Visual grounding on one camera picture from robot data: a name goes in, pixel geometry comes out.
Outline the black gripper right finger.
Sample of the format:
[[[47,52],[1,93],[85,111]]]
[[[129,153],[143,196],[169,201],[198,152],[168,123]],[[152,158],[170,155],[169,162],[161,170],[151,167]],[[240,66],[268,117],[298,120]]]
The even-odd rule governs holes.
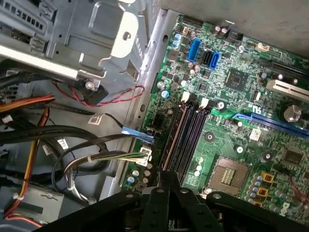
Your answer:
[[[214,192],[206,199],[180,186],[175,171],[170,184],[196,232],[307,232],[308,226],[252,203]]]

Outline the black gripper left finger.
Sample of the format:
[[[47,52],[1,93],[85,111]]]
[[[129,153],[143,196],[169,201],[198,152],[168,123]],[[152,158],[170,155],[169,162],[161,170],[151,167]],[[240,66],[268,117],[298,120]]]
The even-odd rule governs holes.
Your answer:
[[[62,217],[41,232],[166,232],[168,231],[170,172],[160,171],[156,187],[143,194],[119,192]]]

